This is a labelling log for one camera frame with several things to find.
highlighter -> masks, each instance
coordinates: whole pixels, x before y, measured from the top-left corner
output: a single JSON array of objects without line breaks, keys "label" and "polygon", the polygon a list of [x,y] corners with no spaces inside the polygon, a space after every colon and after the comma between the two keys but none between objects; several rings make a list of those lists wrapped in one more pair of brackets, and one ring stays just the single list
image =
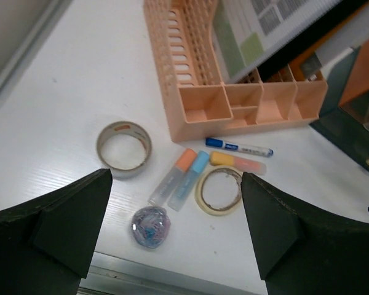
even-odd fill
[{"label": "highlighter", "polygon": [[176,191],[168,200],[168,206],[175,211],[180,211],[183,204],[191,192],[192,187],[195,185],[198,177],[205,169],[209,161],[209,154],[204,151],[200,151],[191,165],[189,171],[187,171],[182,182],[177,187]]},{"label": "highlighter", "polygon": [[234,157],[233,155],[222,152],[212,152],[210,154],[210,164],[213,166],[228,165],[237,168],[239,171],[258,175],[264,175],[266,173],[266,165],[264,163]]},{"label": "highlighter", "polygon": [[148,202],[152,205],[162,206],[174,188],[176,188],[176,186],[182,180],[183,175],[185,175],[196,157],[196,152],[194,152],[192,149],[186,149],[175,162],[172,169],[163,178],[161,183],[156,187]]}]

masking tape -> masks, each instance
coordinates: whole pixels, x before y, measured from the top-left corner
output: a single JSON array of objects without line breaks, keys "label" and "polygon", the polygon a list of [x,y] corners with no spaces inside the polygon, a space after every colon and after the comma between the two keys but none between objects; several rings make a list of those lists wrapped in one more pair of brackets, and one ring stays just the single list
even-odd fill
[{"label": "masking tape", "polygon": [[[235,178],[237,185],[238,185],[238,194],[236,195],[235,199],[232,201],[231,204],[229,204],[228,206],[224,208],[212,207],[210,204],[208,204],[205,201],[204,196],[202,195],[202,191],[204,190],[204,184],[206,180],[208,179],[208,177],[210,177],[211,175],[215,173],[226,173],[228,175],[231,175],[232,177]],[[215,168],[205,172],[201,176],[200,180],[198,181],[197,186],[196,186],[196,193],[195,193],[196,202],[202,210],[204,210],[206,213],[210,215],[221,216],[221,215],[230,214],[236,209],[236,207],[240,203],[240,200],[242,200],[242,192],[240,190],[241,182],[242,182],[242,172],[238,171],[237,169],[231,166],[226,166],[226,165],[216,166]]]},{"label": "masking tape", "polygon": [[[145,149],[145,158],[142,163],[131,169],[122,169],[121,167],[114,167],[110,165],[101,155],[101,149],[106,141],[118,134],[130,135],[138,139],[143,148]],[[97,139],[97,154],[100,160],[111,169],[112,175],[117,178],[129,178],[137,175],[139,172],[145,169],[146,163],[148,162],[152,153],[152,141],[148,132],[136,123],[129,121],[120,121],[109,124],[101,131]]]}]

orange cap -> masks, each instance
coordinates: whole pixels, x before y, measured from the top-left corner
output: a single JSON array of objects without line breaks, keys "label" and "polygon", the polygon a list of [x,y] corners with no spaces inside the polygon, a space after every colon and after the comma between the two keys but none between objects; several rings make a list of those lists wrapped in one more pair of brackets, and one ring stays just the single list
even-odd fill
[{"label": "orange cap", "polygon": [[183,172],[186,172],[187,169],[191,166],[194,160],[197,157],[197,153],[194,152],[192,149],[186,149],[180,158],[175,163],[175,166],[178,167]]}]

yellow cap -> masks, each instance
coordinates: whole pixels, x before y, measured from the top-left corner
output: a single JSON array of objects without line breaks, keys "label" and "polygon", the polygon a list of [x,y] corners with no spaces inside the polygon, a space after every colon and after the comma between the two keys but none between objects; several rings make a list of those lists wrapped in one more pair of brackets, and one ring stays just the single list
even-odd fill
[{"label": "yellow cap", "polygon": [[209,162],[213,166],[228,165],[234,166],[234,157],[222,152],[211,152]]}]

blue highlighter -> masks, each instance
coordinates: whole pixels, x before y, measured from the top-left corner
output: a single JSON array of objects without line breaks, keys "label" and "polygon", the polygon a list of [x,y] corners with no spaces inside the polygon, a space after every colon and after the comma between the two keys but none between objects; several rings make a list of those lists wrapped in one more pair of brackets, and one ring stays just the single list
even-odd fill
[{"label": "blue highlighter", "polygon": [[200,151],[192,163],[190,169],[187,171],[182,182],[179,184],[176,191],[173,193],[168,201],[168,206],[175,211],[180,211],[183,204],[187,200],[192,187],[195,185],[198,177],[204,171],[209,161],[209,154],[204,151]]}]

